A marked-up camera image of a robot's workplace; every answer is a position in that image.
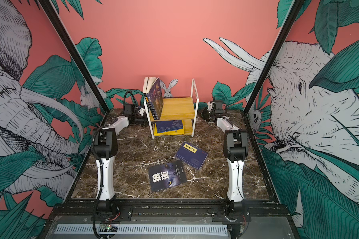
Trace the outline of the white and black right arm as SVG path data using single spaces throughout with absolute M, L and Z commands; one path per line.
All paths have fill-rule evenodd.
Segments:
M 247 131 L 236 126 L 225 110 L 221 101 L 210 101 L 201 111 L 201 117 L 207 122 L 214 122 L 223 133 L 223 154 L 228 164 L 227 211 L 243 211 L 243 167 L 248 156 Z

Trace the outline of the dark book with portrait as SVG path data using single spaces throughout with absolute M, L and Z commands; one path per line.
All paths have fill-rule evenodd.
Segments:
M 162 88 L 161 88 L 161 82 L 160 78 L 157 77 L 157 80 L 155 81 L 153 87 L 151 88 L 149 92 L 150 100 L 154 104 L 154 108 L 156 110 L 157 114 L 157 120 L 160 120 L 163 110 L 163 96 L 162 96 Z

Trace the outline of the yellow book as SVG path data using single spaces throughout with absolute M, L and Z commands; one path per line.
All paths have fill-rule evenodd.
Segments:
M 183 135 L 183 134 L 184 134 L 184 126 L 183 129 L 164 132 L 164 133 L 157 133 L 156 126 L 154 127 L 154 136 Z

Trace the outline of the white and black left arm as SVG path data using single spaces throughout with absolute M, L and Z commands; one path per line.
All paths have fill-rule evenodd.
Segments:
M 115 206 L 115 191 L 113 185 L 113 166 L 118 152 L 117 135 L 129 125 L 147 122 L 146 110 L 134 104 L 126 104 L 121 115 L 112 123 L 107 123 L 98 129 L 92 137 L 91 152 L 95 157 L 98 173 L 98 192 L 95 211 L 118 211 Z

